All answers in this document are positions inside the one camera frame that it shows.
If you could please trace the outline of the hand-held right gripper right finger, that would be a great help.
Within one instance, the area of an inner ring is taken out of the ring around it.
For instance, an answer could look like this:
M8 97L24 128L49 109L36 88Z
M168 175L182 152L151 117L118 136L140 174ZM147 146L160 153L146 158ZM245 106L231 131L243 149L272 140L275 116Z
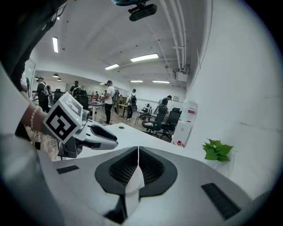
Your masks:
M252 202L237 184L201 161L149 147L140 150L169 160L177 177L163 194L142 197L125 226L222 226Z

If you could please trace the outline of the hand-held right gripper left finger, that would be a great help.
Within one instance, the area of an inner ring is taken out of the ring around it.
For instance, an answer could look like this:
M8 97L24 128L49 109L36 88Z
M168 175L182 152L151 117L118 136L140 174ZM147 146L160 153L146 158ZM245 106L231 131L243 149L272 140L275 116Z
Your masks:
M68 226L139 225L137 147L57 162L38 155Z

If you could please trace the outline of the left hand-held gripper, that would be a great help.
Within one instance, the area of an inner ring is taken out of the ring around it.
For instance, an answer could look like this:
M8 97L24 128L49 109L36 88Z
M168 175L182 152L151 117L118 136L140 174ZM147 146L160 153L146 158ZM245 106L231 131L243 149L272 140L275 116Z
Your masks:
M65 93L51 108L43 125L47 134L61 142L58 156L76 158L82 147L92 150L112 150L117 147L117 137L104 126L89 125L89 111L69 93Z

